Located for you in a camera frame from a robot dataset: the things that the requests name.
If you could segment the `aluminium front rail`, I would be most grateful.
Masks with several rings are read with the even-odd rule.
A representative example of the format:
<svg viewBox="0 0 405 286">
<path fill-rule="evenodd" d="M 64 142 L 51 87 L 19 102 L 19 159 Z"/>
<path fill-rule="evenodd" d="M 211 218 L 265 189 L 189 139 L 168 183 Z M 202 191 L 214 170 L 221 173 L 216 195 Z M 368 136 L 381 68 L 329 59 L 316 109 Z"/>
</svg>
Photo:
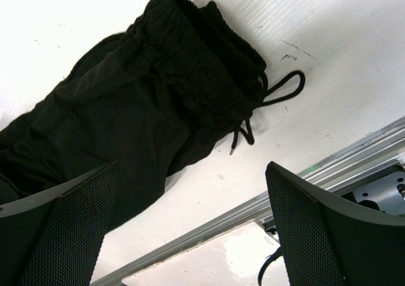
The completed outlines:
<svg viewBox="0 0 405 286">
<path fill-rule="evenodd" d="M 330 192 L 343 193 L 351 184 L 399 164 L 402 161 L 400 153 L 403 147 L 404 119 L 400 118 L 300 172 L 299 177 Z M 124 278 L 249 220 L 260 223 L 273 220 L 266 192 L 96 280 L 94 285 L 121 285 Z"/>
</svg>

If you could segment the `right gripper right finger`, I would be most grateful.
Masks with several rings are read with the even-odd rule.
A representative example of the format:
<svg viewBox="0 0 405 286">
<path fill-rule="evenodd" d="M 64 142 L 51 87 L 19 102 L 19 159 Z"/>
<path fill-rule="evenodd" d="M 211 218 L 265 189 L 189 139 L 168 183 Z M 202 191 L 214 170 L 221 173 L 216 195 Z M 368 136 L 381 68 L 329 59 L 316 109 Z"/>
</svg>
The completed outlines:
<svg viewBox="0 0 405 286">
<path fill-rule="evenodd" d="M 291 285 L 404 285 L 404 217 L 344 199 L 275 162 L 265 177 Z"/>
</svg>

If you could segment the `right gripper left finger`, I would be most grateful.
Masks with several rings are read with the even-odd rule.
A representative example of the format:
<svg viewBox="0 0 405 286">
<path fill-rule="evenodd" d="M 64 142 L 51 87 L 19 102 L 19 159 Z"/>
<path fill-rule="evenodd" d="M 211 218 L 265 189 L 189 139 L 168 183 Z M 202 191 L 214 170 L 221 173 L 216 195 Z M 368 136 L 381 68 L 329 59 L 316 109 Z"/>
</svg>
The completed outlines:
<svg viewBox="0 0 405 286">
<path fill-rule="evenodd" d="M 1 285 L 89 285 L 120 182 L 117 163 L 1 205 Z"/>
</svg>

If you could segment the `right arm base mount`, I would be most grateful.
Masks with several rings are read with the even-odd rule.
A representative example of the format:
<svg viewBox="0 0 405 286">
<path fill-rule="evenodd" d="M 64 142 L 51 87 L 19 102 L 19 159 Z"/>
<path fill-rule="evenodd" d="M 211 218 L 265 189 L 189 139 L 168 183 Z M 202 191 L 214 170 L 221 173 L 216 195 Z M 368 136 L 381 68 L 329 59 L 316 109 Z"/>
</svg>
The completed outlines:
<svg viewBox="0 0 405 286">
<path fill-rule="evenodd" d="M 392 165 L 332 190 L 349 201 L 391 215 L 404 215 L 404 167 Z"/>
</svg>

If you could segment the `black trousers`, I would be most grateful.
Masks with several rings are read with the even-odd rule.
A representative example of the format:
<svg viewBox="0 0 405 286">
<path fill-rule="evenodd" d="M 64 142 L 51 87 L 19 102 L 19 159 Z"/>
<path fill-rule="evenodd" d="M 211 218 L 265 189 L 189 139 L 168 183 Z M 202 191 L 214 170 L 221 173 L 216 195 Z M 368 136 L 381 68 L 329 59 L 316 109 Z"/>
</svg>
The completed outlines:
<svg viewBox="0 0 405 286">
<path fill-rule="evenodd" d="M 105 38 L 28 113 L 1 131 L 1 202 L 28 197 L 117 162 L 109 229 L 165 191 L 168 176 L 205 158 L 228 134 L 254 143 L 256 108 L 299 77 L 269 86 L 266 63 L 214 2 L 150 0 L 127 31 Z"/>
</svg>

